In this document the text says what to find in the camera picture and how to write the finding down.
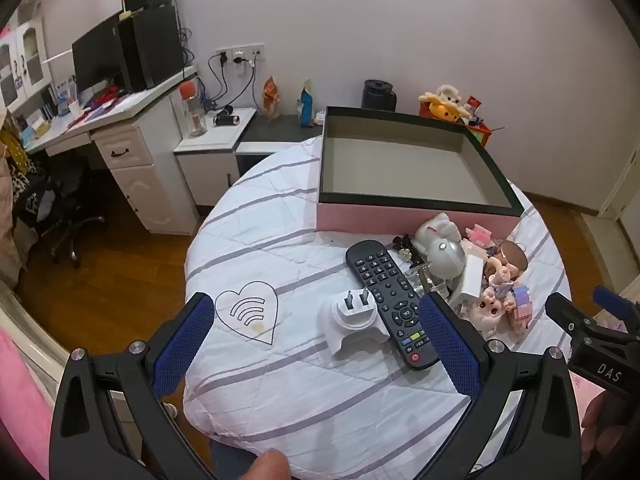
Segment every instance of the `finger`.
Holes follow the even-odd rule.
[[[584,418],[582,419],[582,427],[588,428],[589,426],[594,426],[598,421],[598,417],[600,416],[600,411],[602,410],[602,405],[606,398],[606,391],[600,392],[596,397],[591,399],[591,402],[587,406],[587,411],[584,412]]]
[[[602,456],[608,456],[625,433],[626,426],[612,426],[604,430],[598,437],[596,449]]]
[[[584,428],[581,437],[582,454],[588,455],[596,447],[596,441],[598,439],[598,428],[596,426],[589,426]]]
[[[289,461],[277,449],[270,449],[255,459],[241,480],[291,480]]]

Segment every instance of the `remote control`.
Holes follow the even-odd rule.
[[[346,253],[347,264],[378,304],[378,312],[396,348],[413,370],[424,370],[438,362],[418,319],[420,299],[404,274],[375,240],[364,240]]]

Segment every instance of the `screw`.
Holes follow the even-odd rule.
[[[504,348],[504,343],[499,339],[491,339],[491,341],[489,341],[489,350],[495,354],[504,352]]]
[[[134,341],[129,345],[129,352],[132,354],[140,354],[145,349],[145,344],[142,341]]]
[[[71,352],[71,358],[73,361],[79,361],[84,357],[84,348],[76,348],[73,352]]]
[[[562,359],[564,357],[562,350],[557,346],[552,346],[551,348],[549,348],[549,355],[551,355],[553,359]]]

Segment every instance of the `wooden floor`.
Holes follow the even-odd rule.
[[[189,237],[152,235],[130,209],[110,177],[103,177],[96,195],[107,226],[87,225],[80,233],[79,270],[61,258],[50,262],[47,239],[32,249],[17,294],[28,312],[71,350],[83,346],[94,354],[120,352],[134,340],[145,340],[184,305],[183,265]],[[574,303],[587,314],[593,287],[602,282],[598,266],[575,214],[536,203],[564,261]],[[181,391],[172,401],[182,405]],[[178,421],[192,446],[207,463],[204,436],[183,416]]]

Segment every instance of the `white bedsheet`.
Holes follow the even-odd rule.
[[[193,241],[187,297],[209,294],[216,320],[187,373],[184,413],[220,442],[256,453],[281,450],[303,480],[411,479],[468,397],[455,391],[440,363],[407,370],[389,342],[329,353],[318,309],[359,286],[344,253],[369,236],[315,231],[320,154],[321,140],[310,139],[255,166]],[[530,260],[522,281],[532,291],[534,321],[522,343],[504,330],[498,336],[525,352],[556,345],[568,355],[569,339],[543,310],[554,291],[570,298],[566,273],[540,215],[516,193],[526,211],[513,238]],[[512,394],[481,465],[497,452],[516,402]]]

